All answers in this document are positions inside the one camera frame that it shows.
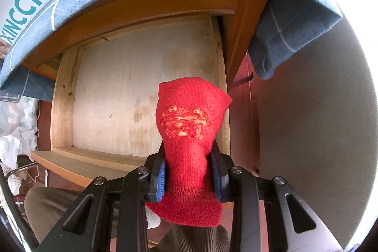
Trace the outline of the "red knitted sock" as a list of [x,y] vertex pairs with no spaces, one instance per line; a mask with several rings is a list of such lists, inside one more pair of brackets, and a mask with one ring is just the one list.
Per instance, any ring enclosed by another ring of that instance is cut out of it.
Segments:
[[165,193],[147,207],[164,220],[186,226],[217,226],[222,204],[208,162],[231,97],[199,77],[159,85],[156,125],[166,157]]

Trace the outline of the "open wooden drawer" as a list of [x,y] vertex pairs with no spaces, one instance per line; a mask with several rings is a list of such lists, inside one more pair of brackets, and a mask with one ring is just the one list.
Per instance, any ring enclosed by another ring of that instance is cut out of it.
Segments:
[[43,167],[80,186],[116,179],[159,150],[158,87],[200,77],[227,88],[216,18],[170,18],[68,49],[51,111],[51,149]]

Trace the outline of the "white floral bedsheet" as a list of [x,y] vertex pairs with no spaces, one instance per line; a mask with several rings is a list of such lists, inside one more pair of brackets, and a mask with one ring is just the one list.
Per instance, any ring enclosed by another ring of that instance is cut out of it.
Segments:
[[17,167],[18,155],[37,150],[38,100],[21,97],[19,102],[1,101],[1,162],[11,169]]

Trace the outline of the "wooden nightstand cabinet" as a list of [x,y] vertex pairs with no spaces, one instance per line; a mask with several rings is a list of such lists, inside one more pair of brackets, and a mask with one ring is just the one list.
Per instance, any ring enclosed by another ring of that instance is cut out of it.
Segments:
[[268,0],[99,0],[73,15],[23,60],[49,79],[41,66],[77,44],[124,27],[167,17],[222,15],[227,84],[232,84]]

